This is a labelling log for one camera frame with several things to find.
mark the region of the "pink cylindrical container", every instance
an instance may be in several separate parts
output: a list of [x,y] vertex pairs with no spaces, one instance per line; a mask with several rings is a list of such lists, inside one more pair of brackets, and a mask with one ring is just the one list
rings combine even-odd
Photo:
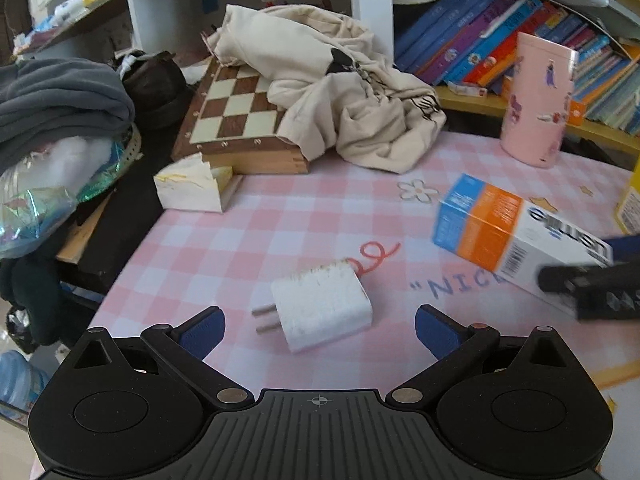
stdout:
[[500,144],[512,157],[538,168],[558,158],[574,91],[578,53],[529,34],[518,35],[509,107]]

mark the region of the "table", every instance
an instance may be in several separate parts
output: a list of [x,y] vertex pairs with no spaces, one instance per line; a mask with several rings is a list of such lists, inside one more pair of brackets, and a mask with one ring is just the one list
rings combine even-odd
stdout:
[[[495,139],[451,132],[441,133],[408,174],[358,168],[335,155],[311,171],[247,177],[223,215],[165,212],[93,324],[113,336],[133,336],[158,322],[176,326],[216,304],[227,329],[206,362],[256,396],[267,387],[378,388],[384,396],[434,361],[414,333],[423,303],[505,335],[552,325],[590,372],[640,359],[637,324],[579,324],[431,242],[438,198],[461,173],[547,200],[595,235],[619,235],[612,212],[627,171],[565,153],[556,167],[537,170],[508,156]],[[370,330],[296,355],[282,332],[255,333],[250,310],[271,303],[271,281],[345,257],[362,266],[374,309]],[[625,385],[622,397],[632,413],[629,399],[640,400],[640,383]],[[616,434],[603,462],[609,480],[633,478],[638,461],[623,450],[639,435],[640,424],[627,424],[624,447],[616,446],[622,441]]]

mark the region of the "crumpled fabric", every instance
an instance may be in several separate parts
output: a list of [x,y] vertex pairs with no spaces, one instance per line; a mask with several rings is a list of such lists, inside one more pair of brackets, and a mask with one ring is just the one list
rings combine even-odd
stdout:
[[308,160],[335,147],[353,164],[404,173],[446,120],[433,88],[395,69],[349,16],[306,5],[227,6],[207,43],[222,65],[246,63],[273,81],[267,99],[287,109],[277,135]]
[[31,59],[0,67],[0,174],[65,137],[119,139],[133,101],[118,75],[87,59]]

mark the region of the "checkered board squares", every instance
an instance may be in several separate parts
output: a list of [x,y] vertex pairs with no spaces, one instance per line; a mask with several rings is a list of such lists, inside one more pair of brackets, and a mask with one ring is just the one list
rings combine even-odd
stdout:
[[267,100],[271,81],[248,65],[217,66],[196,117],[189,142],[273,137],[284,110]]

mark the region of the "white power adapter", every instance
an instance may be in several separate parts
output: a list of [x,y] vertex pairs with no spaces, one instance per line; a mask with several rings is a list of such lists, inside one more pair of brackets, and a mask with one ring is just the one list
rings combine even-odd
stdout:
[[271,292],[274,305],[253,311],[256,331],[282,327],[292,352],[371,326],[371,302],[346,260],[276,280]]

